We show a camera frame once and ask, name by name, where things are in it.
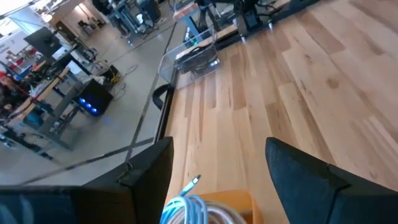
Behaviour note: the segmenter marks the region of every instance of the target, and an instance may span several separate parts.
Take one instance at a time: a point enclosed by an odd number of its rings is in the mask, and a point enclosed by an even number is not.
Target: gray floor
[[[169,39],[168,49],[180,45],[186,28],[184,23],[174,27],[167,4],[161,5],[161,9],[166,20],[160,24],[159,30],[153,31],[144,40],[133,37],[133,46],[121,39],[118,31],[111,26],[91,37],[88,45],[98,50],[100,59],[111,62],[122,74],[126,74],[123,97],[112,102],[99,119],[78,114],[66,134],[66,139],[73,141],[74,150],[52,147],[48,151],[58,160],[57,163],[25,149],[0,148],[1,185],[27,181],[34,185],[81,185],[120,165],[127,151],[68,171],[65,171],[66,167],[120,148],[132,148],[131,156],[134,156],[150,146],[160,111],[149,96],[154,88],[166,83],[156,75],[157,68]],[[134,65],[138,67],[129,73]]]

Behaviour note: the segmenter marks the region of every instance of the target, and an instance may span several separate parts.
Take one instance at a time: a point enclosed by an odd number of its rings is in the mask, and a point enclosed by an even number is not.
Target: computer monitor
[[[47,27],[42,27],[24,40],[48,58],[62,47],[60,40]]]

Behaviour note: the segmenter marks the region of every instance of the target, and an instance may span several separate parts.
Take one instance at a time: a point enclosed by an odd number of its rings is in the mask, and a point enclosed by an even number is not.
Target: concrete floor
[[[59,162],[50,162],[26,149],[0,148],[1,185],[81,185],[120,165],[127,156],[126,149],[131,148],[134,156],[150,146],[160,116],[150,94],[166,83],[157,76],[159,62],[167,46],[171,49],[182,43],[186,28],[184,23],[174,27],[167,4],[161,5],[161,11],[166,21],[159,24],[159,30],[145,40],[133,36],[133,46],[120,39],[111,26],[91,37],[87,44],[98,50],[100,59],[126,74],[123,97],[112,102],[99,119],[78,113],[67,131],[74,150],[53,147],[48,151]],[[133,65],[138,67],[129,73]],[[117,150],[123,152],[89,164],[83,162]],[[65,170],[79,162],[78,167]]]

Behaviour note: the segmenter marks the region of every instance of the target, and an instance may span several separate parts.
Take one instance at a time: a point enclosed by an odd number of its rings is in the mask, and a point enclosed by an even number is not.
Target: window
[[[0,20],[0,36],[7,36],[18,29],[19,26],[9,18]]]

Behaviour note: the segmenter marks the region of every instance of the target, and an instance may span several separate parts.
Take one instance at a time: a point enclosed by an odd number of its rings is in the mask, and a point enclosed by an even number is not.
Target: clear plastic box
[[[175,84],[175,88],[185,87],[213,72],[220,64],[215,42],[217,32],[208,29],[198,36],[189,39],[188,44],[182,44],[163,55],[157,73],[166,81]],[[176,68],[175,83],[173,72]]]

